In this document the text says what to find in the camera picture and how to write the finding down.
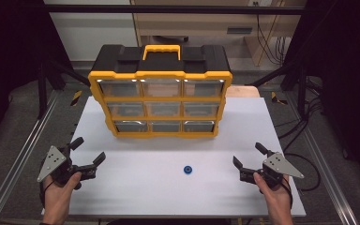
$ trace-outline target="white table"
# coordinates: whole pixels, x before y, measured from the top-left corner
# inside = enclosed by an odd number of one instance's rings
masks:
[[[73,164],[107,158],[97,178],[73,192],[69,213],[99,218],[240,218],[267,216],[257,186],[239,181],[236,156],[244,167],[260,169],[262,143],[282,152],[264,99],[227,97],[216,138],[115,138],[100,105],[90,97],[74,134],[84,143],[71,153]],[[185,166],[191,174],[185,174]],[[291,179],[295,217],[305,216]]]

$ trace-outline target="clear plastic drawer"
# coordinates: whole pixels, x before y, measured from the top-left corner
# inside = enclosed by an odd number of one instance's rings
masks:
[[[176,79],[145,79],[142,92],[145,97],[179,97],[181,82]]]
[[[184,80],[187,97],[220,97],[223,80]]]
[[[114,121],[118,132],[147,132],[145,121]]]
[[[106,97],[139,97],[140,86],[137,80],[97,80]]]
[[[184,116],[217,116],[219,102],[183,102]]]
[[[150,121],[153,132],[180,132],[180,121]]]
[[[185,121],[185,132],[213,132],[215,121]]]
[[[148,116],[179,116],[178,101],[145,101]]]
[[[108,102],[111,116],[144,116],[142,102]]]

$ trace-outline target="white wall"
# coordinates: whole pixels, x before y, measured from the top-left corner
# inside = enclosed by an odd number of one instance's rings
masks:
[[[129,5],[128,0],[44,0],[45,4]],[[131,14],[51,13],[71,61],[95,61],[104,44],[137,46]]]

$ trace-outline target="hand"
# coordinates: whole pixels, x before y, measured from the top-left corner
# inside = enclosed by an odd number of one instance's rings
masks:
[[[74,173],[65,186],[59,187],[52,183],[51,176],[45,178],[44,188],[51,184],[45,191],[45,214],[43,222],[47,224],[63,224],[69,211],[69,201],[71,200],[72,190],[81,180],[81,173]]]
[[[292,225],[291,201],[285,188],[278,185],[274,189],[271,189],[256,172],[253,174],[253,178],[264,195],[271,222],[274,225]],[[289,180],[288,175],[284,175],[284,178],[286,181]],[[288,186],[287,182],[283,181],[282,183],[286,187]]]

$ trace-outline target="yellow box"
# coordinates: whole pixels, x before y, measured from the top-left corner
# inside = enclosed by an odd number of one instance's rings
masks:
[[[116,137],[215,137],[231,85],[222,46],[104,45],[91,91]]]

